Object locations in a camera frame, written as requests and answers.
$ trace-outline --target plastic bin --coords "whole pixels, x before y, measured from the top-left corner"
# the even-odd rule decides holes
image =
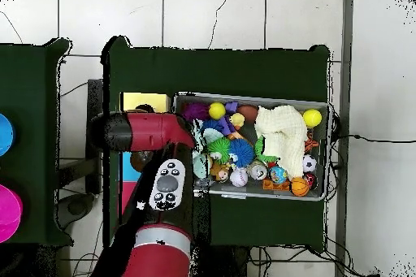
[[[276,106],[291,105],[298,111],[303,112],[308,109],[316,109],[322,115],[322,122],[314,128],[313,138],[319,142],[319,147],[311,150],[311,155],[317,160],[315,174],[318,180],[318,186],[314,190],[310,190],[306,196],[297,197],[290,191],[280,191],[275,189],[263,189],[261,180],[253,180],[249,177],[246,186],[237,188],[231,184],[230,181],[225,183],[215,183],[208,189],[210,194],[219,194],[223,197],[234,197],[245,199],[247,197],[265,197],[265,198],[279,198],[290,199],[295,201],[321,201],[327,194],[327,184],[329,181],[329,158],[332,132],[332,108],[325,102],[303,102],[295,100],[284,99],[266,99],[260,97],[233,97],[218,94],[207,93],[187,93],[179,92],[173,98],[172,112],[180,114],[180,110],[186,103],[202,102],[210,104],[212,102],[238,102],[239,105],[253,105],[263,106],[267,109],[272,109]],[[206,191],[206,188],[199,188],[194,186],[196,194]]]

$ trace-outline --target blue circle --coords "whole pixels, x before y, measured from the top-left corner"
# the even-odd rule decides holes
[[[0,157],[10,149],[14,136],[13,126],[9,119],[0,114]]]

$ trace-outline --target pink circle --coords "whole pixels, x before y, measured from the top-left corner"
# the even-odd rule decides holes
[[[0,185],[0,243],[15,234],[22,212],[20,197],[14,191]]]

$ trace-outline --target soccer ball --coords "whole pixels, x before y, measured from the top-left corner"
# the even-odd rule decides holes
[[[304,155],[303,157],[303,171],[313,172],[316,168],[316,160],[310,155]]]

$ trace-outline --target dark green board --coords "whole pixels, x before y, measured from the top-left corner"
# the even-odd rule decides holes
[[[70,42],[43,46],[0,45],[0,112],[14,125],[16,141],[0,157],[0,184],[16,191],[24,212],[7,243],[69,245],[54,214],[57,189],[57,69]]]
[[[327,101],[329,50],[132,48],[125,37],[103,50],[110,64],[110,110],[120,92],[179,91]],[[110,156],[110,221],[117,217],[118,159]],[[213,245],[311,245],[323,251],[324,202],[211,197]]]

